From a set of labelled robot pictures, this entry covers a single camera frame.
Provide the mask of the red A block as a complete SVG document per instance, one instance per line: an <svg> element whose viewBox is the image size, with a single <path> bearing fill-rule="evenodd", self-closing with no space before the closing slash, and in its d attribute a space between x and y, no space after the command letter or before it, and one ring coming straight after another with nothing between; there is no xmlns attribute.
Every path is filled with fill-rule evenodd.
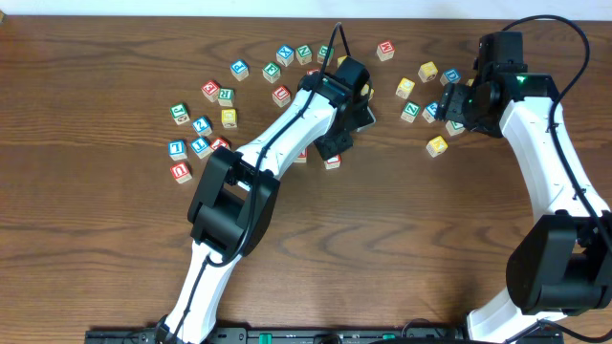
<svg viewBox="0 0 612 344"><path fill-rule="evenodd" d="M306 163L308 158L308 150L304 148L295 158L295 163Z"/></svg>

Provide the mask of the green 7 block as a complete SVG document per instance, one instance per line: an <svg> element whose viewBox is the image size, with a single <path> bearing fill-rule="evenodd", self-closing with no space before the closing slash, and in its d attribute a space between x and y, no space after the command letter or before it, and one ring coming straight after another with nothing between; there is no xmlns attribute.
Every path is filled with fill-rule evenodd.
<svg viewBox="0 0 612 344"><path fill-rule="evenodd" d="M446 129L448 131L448 134L450 136L452 136L452 137L456 136L456 135L459 135L459 134L461 134L461 133L463 133L465 131L465 127L464 127L463 124L461 124L459 122L452 121L452 120L449 120L446 123L445 127L446 127Z"/></svg>

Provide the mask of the blue D block upper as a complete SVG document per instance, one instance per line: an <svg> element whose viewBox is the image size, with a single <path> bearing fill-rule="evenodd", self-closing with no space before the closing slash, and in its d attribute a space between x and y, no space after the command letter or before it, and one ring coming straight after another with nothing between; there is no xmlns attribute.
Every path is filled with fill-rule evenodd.
<svg viewBox="0 0 612 344"><path fill-rule="evenodd" d="M458 83L460 79L461 75L456 69L448 69L442 72L440 82L443 86L446 86L450 83Z"/></svg>

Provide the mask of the blue 5 block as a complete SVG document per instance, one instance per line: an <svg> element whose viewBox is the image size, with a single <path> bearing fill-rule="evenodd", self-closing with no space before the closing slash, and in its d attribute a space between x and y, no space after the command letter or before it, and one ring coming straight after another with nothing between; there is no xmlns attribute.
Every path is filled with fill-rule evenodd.
<svg viewBox="0 0 612 344"><path fill-rule="evenodd" d="M433 101L425 107L422 113L422 116L428 123L433 123L436 120L437 108L438 108L437 101Z"/></svg>

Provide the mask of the green Z block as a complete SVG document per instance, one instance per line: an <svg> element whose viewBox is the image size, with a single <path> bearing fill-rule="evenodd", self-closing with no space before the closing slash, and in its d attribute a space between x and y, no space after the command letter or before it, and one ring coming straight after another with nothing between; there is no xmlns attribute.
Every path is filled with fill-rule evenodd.
<svg viewBox="0 0 612 344"><path fill-rule="evenodd" d="M413 101L408 101L402 111L401 119L412 123L420 114L422 107Z"/></svg>

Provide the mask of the yellow K block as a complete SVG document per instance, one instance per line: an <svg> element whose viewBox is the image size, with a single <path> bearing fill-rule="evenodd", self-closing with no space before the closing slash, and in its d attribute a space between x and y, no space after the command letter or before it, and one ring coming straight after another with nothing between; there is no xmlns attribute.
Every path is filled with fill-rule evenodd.
<svg viewBox="0 0 612 344"><path fill-rule="evenodd" d="M426 151L432 158L443 154L447 149L448 144L442 136L431 139L426 145Z"/></svg>

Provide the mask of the yellow O block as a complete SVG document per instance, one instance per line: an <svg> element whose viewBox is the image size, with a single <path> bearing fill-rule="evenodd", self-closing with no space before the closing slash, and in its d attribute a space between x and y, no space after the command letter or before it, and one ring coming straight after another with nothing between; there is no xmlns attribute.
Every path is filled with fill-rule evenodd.
<svg viewBox="0 0 612 344"><path fill-rule="evenodd" d="M365 84L361 89L361 95L366 97L368 100L371 100L374 95L374 90L370 87L369 84Z"/></svg>

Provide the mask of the yellow C block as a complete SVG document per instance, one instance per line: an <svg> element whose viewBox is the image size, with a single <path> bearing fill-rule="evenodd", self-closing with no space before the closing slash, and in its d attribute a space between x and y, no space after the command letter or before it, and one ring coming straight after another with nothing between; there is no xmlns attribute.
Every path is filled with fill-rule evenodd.
<svg viewBox="0 0 612 344"><path fill-rule="evenodd" d="M347 55L341 56L337 60L338 67L342 64L342 62L346 59Z"/></svg>

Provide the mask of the green B block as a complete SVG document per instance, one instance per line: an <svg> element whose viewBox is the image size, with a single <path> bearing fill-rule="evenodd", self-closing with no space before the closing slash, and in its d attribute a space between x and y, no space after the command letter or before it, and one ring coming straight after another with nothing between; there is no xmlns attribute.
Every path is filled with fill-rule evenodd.
<svg viewBox="0 0 612 344"><path fill-rule="evenodd" d="M333 59L334 51L334 48L330 48L327 45L321 45L317 51L317 62L319 64L325 63L326 66L328 66Z"/></svg>

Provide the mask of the green F block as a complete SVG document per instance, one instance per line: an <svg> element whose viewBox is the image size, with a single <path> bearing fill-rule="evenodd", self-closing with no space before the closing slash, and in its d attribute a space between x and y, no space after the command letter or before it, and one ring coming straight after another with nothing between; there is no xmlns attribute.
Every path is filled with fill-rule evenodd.
<svg viewBox="0 0 612 344"><path fill-rule="evenodd" d="M281 69L276 63L269 62L262 68L262 75L271 84L274 84L281 76Z"/></svg>

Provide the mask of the blue X block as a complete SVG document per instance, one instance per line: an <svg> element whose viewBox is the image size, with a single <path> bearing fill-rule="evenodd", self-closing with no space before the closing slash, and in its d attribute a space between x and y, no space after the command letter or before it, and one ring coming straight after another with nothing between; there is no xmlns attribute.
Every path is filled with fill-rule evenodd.
<svg viewBox="0 0 612 344"><path fill-rule="evenodd" d="M288 67L295 59L295 51L284 44L276 51L276 60L284 67Z"/></svg>

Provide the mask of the yellow block near 2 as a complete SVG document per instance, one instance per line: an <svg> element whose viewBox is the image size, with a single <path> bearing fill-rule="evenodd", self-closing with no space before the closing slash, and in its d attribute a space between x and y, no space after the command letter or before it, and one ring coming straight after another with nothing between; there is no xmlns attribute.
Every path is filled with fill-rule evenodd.
<svg viewBox="0 0 612 344"><path fill-rule="evenodd" d="M224 128L235 129L237 127L237 112L235 109L223 109L221 121Z"/></svg>

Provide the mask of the blue P block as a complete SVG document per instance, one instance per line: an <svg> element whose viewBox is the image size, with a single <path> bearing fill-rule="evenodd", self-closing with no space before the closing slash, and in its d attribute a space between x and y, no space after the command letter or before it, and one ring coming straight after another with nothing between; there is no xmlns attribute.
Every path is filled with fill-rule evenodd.
<svg viewBox="0 0 612 344"><path fill-rule="evenodd" d="M242 60L242 59L238 59L236 61L234 61L231 65L230 65L230 70L232 75L238 80L238 81L242 81L244 80L246 77L249 76L249 66L248 64Z"/></svg>

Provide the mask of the red E block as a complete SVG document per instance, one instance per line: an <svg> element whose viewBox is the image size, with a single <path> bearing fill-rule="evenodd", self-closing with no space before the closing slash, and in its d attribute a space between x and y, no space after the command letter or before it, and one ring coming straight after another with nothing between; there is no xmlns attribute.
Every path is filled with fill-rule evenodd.
<svg viewBox="0 0 612 344"><path fill-rule="evenodd" d="M218 100L220 90L220 85L213 79L207 81L201 87L204 97L210 102L215 102Z"/></svg>

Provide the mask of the blue T block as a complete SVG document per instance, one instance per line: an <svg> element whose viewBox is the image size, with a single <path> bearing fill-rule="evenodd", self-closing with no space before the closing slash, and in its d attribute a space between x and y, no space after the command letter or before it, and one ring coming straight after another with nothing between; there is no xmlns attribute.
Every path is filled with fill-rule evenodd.
<svg viewBox="0 0 612 344"><path fill-rule="evenodd" d="M203 159L212 153L212 149L207 140L198 138L190 144L191 149L199 159Z"/></svg>

